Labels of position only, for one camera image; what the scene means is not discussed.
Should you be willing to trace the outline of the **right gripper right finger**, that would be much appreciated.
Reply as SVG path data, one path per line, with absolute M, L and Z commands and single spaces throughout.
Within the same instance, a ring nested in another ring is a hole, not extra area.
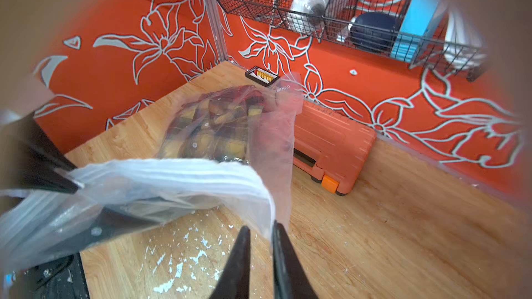
M 284 226 L 272 232 L 274 298 L 318 298 L 303 270 Z

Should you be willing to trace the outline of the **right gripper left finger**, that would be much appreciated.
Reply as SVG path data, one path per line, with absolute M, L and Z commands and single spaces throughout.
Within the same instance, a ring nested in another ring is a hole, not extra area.
M 222 275 L 210 295 L 210 299 L 249 298 L 251 261 L 251 234 L 248 226 L 243 226 L 225 264 Z

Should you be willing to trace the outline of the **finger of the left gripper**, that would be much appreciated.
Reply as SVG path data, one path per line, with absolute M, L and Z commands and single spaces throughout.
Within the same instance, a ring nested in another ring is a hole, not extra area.
M 66 211 L 63 203 L 41 203 L 37 226 L 38 260 L 55 260 L 83 251 L 122 235 L 146 231 L 183 216 L 175 203 L 107 204 L 92 215 L 80 213 L 58 220 Z
M 32 115 L 8 124 L 8 188 L 74 194 L 81 185 L 69 176 L 70 162 Z

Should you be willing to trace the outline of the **clear plastic vacuum bag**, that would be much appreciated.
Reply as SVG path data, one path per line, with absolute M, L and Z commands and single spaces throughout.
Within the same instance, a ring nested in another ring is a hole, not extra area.
M 76 193 L 30 190 L 1 216 L 1 270 L 10 273 L 53 261 L 37 259 L 41 203 L 65 205 L 58 224 L 78 213 L 92 215 L 107 204 L 175 203 L 183 207 L 183 216 L 223 205 L 270 238 L 276 221 L 290 221 L 295 119 L 303 107 L 301 76 L 288 73 L 268 88 L 251 86 L 263 93 L 265 106 L 250 127 L 249 163 L 156 156 L 72 170 L 69 176 L 81 185 Z

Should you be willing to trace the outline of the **yellow black plaid shirt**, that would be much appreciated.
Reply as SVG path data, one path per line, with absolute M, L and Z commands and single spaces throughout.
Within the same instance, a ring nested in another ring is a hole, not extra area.
M 250 127 L 264 106 L 263 93 L 251 85 L 202 94 L 177 111 L 157 156 L 249 163 Z

